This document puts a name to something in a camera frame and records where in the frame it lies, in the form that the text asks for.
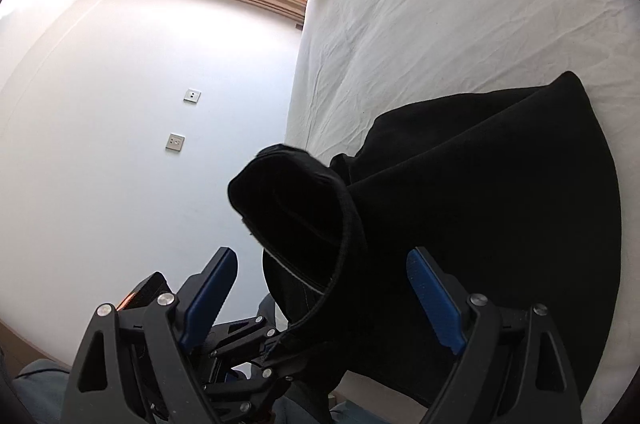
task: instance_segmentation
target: floor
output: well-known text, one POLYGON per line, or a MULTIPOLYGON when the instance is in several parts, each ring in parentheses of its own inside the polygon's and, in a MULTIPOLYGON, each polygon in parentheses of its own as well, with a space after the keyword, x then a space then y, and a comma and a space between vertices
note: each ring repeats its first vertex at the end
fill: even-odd
POLYGON ((0 323, 0 346, 4 350, 6 369, 11 378, 18 375, 20 370, 30 362, 45 357, 2 323, 0 323))

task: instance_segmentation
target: bed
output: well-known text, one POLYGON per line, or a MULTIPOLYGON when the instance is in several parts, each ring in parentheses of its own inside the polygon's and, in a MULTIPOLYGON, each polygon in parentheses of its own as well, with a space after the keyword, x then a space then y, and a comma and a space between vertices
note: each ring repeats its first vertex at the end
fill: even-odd
POLYGON ((584 422, 596 424, 640 364, 640 0, 309 0, 286 143, 328 164, 355 154, 383 112, 540 86, 566 70, 590 97, 622 203, 616 311, 582 403, 584 422))

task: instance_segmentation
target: metal screw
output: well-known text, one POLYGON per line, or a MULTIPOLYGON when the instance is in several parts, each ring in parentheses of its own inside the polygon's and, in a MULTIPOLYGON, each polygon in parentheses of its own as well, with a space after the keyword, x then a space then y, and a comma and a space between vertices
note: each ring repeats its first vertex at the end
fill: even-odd
POLYGON ((100 305, 95 312, 96 314, 98 314, 98 316, 106 316, 108 314, 111 314, 111 305, 109 305, 108 303, 100 305))
POLYGON ((542 303, 536 303, 533 305, 533 312, 535 312, 538 316, 546 316, 549 313, 549 309, 546 308, 542 303))
POLYGON ((162 305, 166 307, 167 305, 171 305, 175 301, 175 296, 170 292, 165 292, 158 296, 158 305, 162 305))
POLYGON ((472 294, 471 295, 471 303, 473 303, 476 307, 484 307, 489 299, 484 294, 472 294))

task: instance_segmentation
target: black cloth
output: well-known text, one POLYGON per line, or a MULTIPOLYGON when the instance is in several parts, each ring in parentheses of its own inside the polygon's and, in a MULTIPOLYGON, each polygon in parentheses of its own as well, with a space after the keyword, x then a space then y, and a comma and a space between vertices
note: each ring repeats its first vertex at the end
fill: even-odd
POLYGON ((268 147, 228 193, 265 248, 291 322, 282 346, 336 343, 316 388, 349 369, 433 402, 453 357, 406 278, 407 252, 424 245, 469 292, 547 305, 584 397, 618 292, 621 221, 614 163, 574 74, 386 112, 330 167, 268 147))

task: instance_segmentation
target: wall plate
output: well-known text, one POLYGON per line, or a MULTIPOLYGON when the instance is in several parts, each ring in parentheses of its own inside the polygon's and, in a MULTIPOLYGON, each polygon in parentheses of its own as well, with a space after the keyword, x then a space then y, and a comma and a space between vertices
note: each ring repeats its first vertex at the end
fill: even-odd
POLYGON ((184 143, 184 137, 181 135, 175 135, 172 133, 169 135, 169 140, 166 142, 166 149, 174 149, 175 151, 180 151, 182 149, 182 144, 184 143))
POLYGON ((187 93, 184 95, 184 100, 190 103, 197 103, 200 99, 200 91, 189 89, 187 93))

